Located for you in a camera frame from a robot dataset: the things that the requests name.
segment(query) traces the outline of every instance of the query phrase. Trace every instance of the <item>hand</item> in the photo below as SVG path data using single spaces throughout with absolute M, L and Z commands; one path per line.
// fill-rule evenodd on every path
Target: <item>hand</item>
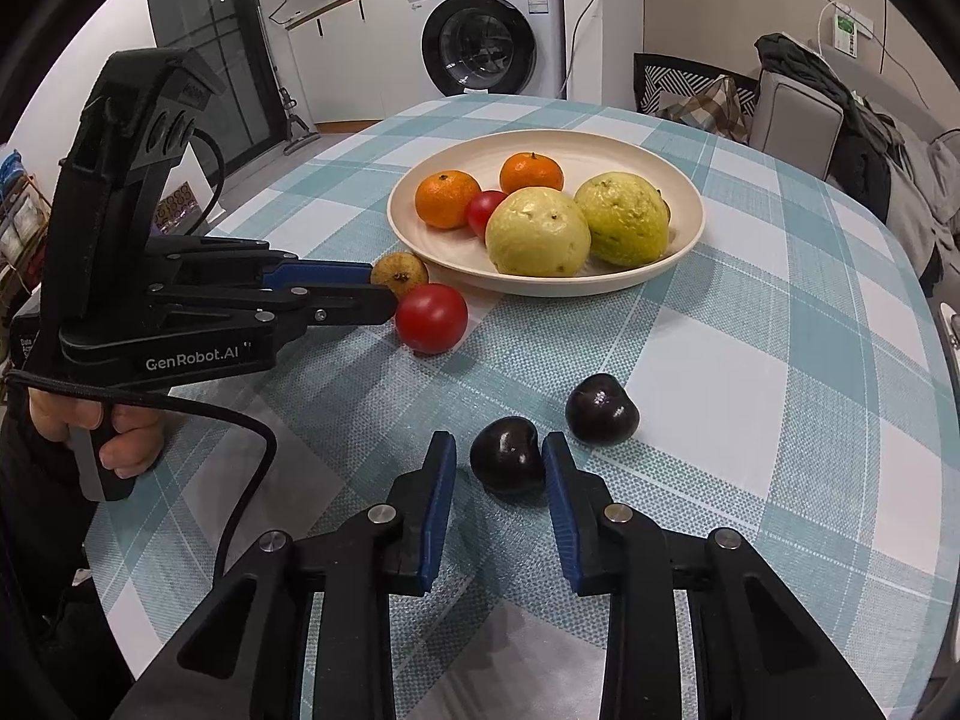
M 30 389 L 30 419 L 50 442 L 65 442 L 69 425 L 94 430 L 104 418 L 104 407 L 92 400 L 54 395 Z M 120 435 L 100 448 L 100 462 L 121 479 L 139 476 L 152 466 L 163 449 L 163 413 L 138 406 L 114 406 L 113 429 Z

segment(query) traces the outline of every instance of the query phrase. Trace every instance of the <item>red tomato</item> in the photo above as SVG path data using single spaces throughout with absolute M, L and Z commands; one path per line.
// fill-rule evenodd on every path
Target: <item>red tomato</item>
M 400 341 L 411 349 L 440 354 L 467 331 L 467 301 L 445 284 L 424 284 L 400 300 L 394 322 Z
M 507 199 L 507 193 L 498 189 L 489 189 L 482 191 L 467 204 L 467 224 L 473 230 L 473 234 L 480 240 L 485 240 L 487 235 L 487 222 L 496 206 Z

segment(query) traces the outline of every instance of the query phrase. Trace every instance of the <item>tangerine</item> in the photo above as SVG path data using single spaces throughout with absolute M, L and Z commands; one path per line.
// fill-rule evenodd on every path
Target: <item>tangerine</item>
M 550 157 L 525 151 L 514 154 L 500 169 L 500 189 L 513 194 L 527 187 L 563 189 L 563 171 Z
M 416 187 L 416 215 L 431 227 L 453 230 L 467 223 L 467 204 L 480 194 L 480 185 L 469 173 L 444 170 L 429 175 Z

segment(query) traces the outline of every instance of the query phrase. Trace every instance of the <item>dining table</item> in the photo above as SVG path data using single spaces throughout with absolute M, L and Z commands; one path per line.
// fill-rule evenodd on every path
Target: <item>dining table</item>
M 432 433 L 448 431 L 458 455 L 440 575 L 424 598 L 390 601 L 397 717 L 597 717 L 608 596 L 570 591 L 545 499 L 486 493 L 469 447 L 505 415 L 541 437 L 563 431 L 570 391 L 604 371 L 640 409 L 640 427 L 615 446 L 571 438 L 577 466 L 662 528 L 741 532 L 880 708 L 906 720 L 957 579 L 960 434 L 917 277 L 846 194 L 741 143 L 631 111 L 458 95 L 327 148 L 211 234 L 374 262 L 400 249 L 387 200 L 411 166 L 471 138 L 544 128 L 664 157 L 702 194 L 702 240 L 664 274 L 588 298 L 484 292 L 432 269 L 469 306 L 453 350 L 416 354 L 392 322 L 313 328 L 272 370 L 176 388 L 277 435 L 227 564 L 265 531 L 324 533 L 383 501 Z M 242 428 L 181 418 L 133 494 L 99 507 L 86 552 L 133 675 L 210 591 L 224 522 L 262 451 Z M 675 596 L 683 714 L 694 718 L 689 614 Z M 304 718 L 315 665 L 308 647 Z

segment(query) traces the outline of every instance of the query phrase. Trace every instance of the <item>beige plate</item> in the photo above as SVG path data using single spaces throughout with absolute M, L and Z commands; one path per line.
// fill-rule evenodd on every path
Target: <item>beige plate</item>
M 469 227 L 437 230 L 416 215 L 414 195 L 424 178 L 442 170 L 463 170 L 483 189 L 499 189 L 500 167 L 507 157 L 520 151 L 536 151 L 555 159 L 563 169 L 565 191 L 570 196 L 584 181 L 608 170 L 625 170 L 646 178 L 670 206 L 670 244 L 664 259 L 626 271 L 590 257 L 579 274 L 570 278 L 508 276 L 498 274 L 486 248 Z M 644 148 L 587 132 L 526 129 L 464 141 L 412 167 L 390 194 L 387 219 L 406 247 L 429 263 L 442 266 L 454 279 L 512 295 L 573 298 L 623 290 L 672 268 L 700 240 L 706 214 L 704 201 L 690 179 Z

